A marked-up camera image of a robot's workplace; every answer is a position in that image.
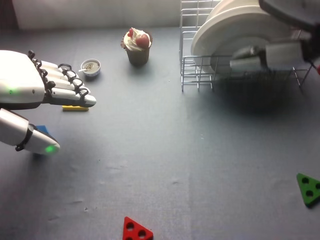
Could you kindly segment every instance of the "small bowl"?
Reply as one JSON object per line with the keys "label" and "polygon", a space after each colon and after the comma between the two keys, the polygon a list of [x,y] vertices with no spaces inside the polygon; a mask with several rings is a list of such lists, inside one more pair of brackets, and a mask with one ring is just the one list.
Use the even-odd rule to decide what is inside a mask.
{"label": "small bowl", "polygon": [[97,59],[87,59],[81,63],[81,69],[90,69],[88,71],[83,71],[84,75],[88,77],[97,76],[101,70],[101,63]]}

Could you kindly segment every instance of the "white plate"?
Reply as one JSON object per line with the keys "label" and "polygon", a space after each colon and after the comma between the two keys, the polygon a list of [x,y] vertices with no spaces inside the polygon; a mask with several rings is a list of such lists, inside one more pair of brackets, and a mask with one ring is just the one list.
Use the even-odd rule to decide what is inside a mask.
{"label": "white plate", "polygon": [[[248,46],[264,47],[278,39],[290,38],[288,25],[264,12],[259,6],[240,6],[221,12],[207,21],[194,35],[191,54],[193,56],[232,55]],[[195,57],[201,65],[201,57]],[[213,73],[215,58],[204,57],[202,70]],[[218,67],[217,73],[229,72],[227,64]]]}
{"label": "white plate", "polygon": [[222,0],[210,12],[206,21],[226,10],[242,6],[259,6],[259,0]]}

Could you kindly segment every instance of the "dish rack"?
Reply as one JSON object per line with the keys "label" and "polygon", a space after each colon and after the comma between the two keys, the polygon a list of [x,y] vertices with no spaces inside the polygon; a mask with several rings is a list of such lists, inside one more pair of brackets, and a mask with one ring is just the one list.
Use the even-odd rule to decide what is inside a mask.
{"label": "dish rack", "polygon": [[[199,91],[200,85],[210,85],[214,90],[214,84],[219,80],[228,79],[231,81],[277,81],[280,78],[287,80],[293,77],[297,80],[298,86],[301,88],[312,68],[302,67],[300,69],[292,68],[286,71],[243,71],[232,72],[229,66],[231,60],[230,55],[207,55],[207,56],[192,56],[190,47],[192,40],[199,28],[206,22],[210,12],[221,0],[182,0],[180,2],[180,43],[179,43],[179,59],[180,59],[180,75],[181,75],[181,90],[184,91],[185,85],[196,85]],[[302,31],[292,29],[295,38],[300,38]],[[195,58],[200,58],[201,61],[195,62]],[[203,72],[204,58],[214,58],[215,71],[214,73]]]}

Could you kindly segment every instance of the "cupcake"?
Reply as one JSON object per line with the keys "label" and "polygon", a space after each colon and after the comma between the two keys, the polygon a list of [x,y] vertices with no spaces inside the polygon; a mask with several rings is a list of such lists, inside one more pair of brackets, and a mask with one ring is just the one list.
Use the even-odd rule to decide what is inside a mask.
{"label": "cupcake", "polygon": [[130,28],[123,36],[121,47],[125,49],[129,61],[134,66],[142,66],[148,62],[152,36],[142,30]]}

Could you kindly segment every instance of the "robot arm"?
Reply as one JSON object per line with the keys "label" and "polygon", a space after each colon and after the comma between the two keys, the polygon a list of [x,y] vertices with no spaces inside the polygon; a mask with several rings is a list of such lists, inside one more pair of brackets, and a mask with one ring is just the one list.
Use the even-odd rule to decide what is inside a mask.
{"label": "robot arm", "polygon": [[55,65],[14,51],[0,50],[0,142],[37,154],[60,149],[50,135],[11,110],[40,104],[92,107],[96,99],[67,64]]}
{"label": "robot arm", "polygon": [[265,48],[240,49],[230,61],[232,70],[290,70],[320,57],[319,0],[259,0],[259,4],[279,20],[309,32],[311,38],[271,42]]}

